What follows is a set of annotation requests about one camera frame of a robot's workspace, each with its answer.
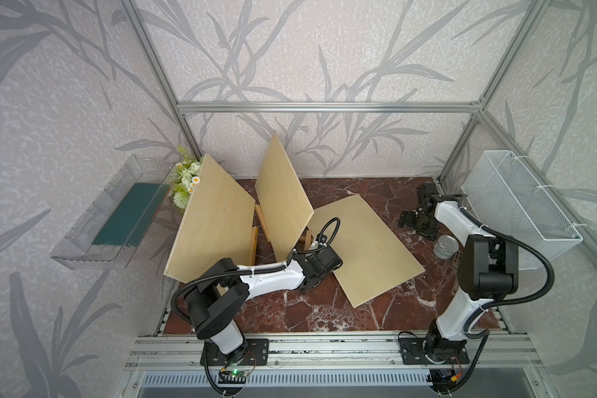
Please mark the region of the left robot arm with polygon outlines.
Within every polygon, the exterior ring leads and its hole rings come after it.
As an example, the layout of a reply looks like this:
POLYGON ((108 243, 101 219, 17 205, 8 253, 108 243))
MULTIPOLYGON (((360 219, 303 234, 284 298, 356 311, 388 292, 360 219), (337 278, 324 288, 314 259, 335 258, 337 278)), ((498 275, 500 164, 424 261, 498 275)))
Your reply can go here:
POLYGON ((199 340, 213 343, 232 361, 243 358, 248 343, 235 317, 250 299, 281 290, 309 291, 343 265, 333 249, 341 220, 330 219, 308 250, 293 249, 282 262, 245 266, 224 258, 196 280, 176 290, 172 313, 192 326, 199 340))

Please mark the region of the wooden board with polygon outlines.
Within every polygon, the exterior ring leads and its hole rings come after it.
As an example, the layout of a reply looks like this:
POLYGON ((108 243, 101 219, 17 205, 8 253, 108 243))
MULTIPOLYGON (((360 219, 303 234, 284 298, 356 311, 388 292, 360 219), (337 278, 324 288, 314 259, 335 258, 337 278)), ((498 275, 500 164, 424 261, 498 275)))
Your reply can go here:
POLYGON ((275 259, 282 261, 295 248, 314 209, 277 134, 270 139, 255 191, 275 259))
POLYGON ((200 179, 164 269, 181 283, 201 277, 224 258, 236 265, 253 263, 255 199, 210 154, 203 156, 200 179))
POLYGON ((317 208, 308 228, 320 232, 334 217, 341 226, 332 247, 343 261, 334 274, 354 308, 425 271, 361 196, 317 208))

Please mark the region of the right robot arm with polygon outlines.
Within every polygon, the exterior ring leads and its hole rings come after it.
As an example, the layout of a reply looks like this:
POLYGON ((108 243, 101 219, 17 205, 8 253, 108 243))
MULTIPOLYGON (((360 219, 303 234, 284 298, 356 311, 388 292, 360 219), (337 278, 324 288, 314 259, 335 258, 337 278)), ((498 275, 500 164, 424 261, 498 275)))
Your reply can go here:
POLYGON ((547 257, 534 247, 477 220, 463 206, 466 195, 443 195, 433 183, 419 185, 416 194, 416 210, 402 212, 398 225, 411 227, 423 237, 435 238, 443 224, 463 246, 456 274, 459 288, 449 307, 432 321, 426 337, 416 345, 422 349, 419 355, 422 361, 443 364, 462 353, 469 339, 484 340, 489 334, 487 329, 472 331, 472 326, 488 309, 542 298, 555 283, 555 271, 547 257), (537 292, 508 299, 519 287, 520 249, 543 264, 547 279, 537 292))

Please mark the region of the wooden easel frame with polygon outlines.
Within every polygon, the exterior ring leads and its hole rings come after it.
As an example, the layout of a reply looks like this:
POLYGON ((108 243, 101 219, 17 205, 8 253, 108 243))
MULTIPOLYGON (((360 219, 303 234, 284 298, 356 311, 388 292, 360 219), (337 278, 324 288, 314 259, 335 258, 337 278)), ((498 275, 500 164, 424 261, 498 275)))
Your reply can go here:
POLYGON ((252 227, 251 234, 250 234, 250 255, 248 258, 248 260, 249 260, 248 265, 255 265, 257 245, 258 245, 258 235, 259 235, 259 228, 252 227))
POLYGON ((304 250, 310 250, 313 245, 313 232, 310 229, 305 229, 299 240, 303 243, 304 250))
POLYGON ((265 220, 265 215, 263 213, 263 208, 260 204, 256 204, 255 205, 255 212, 257 214, 257 217, 260 221, 260 225, 264 231, 265 234, 265 239, 270 242, 270 232, 269 232, 269 228, 267 227, 267 223, 265 220))

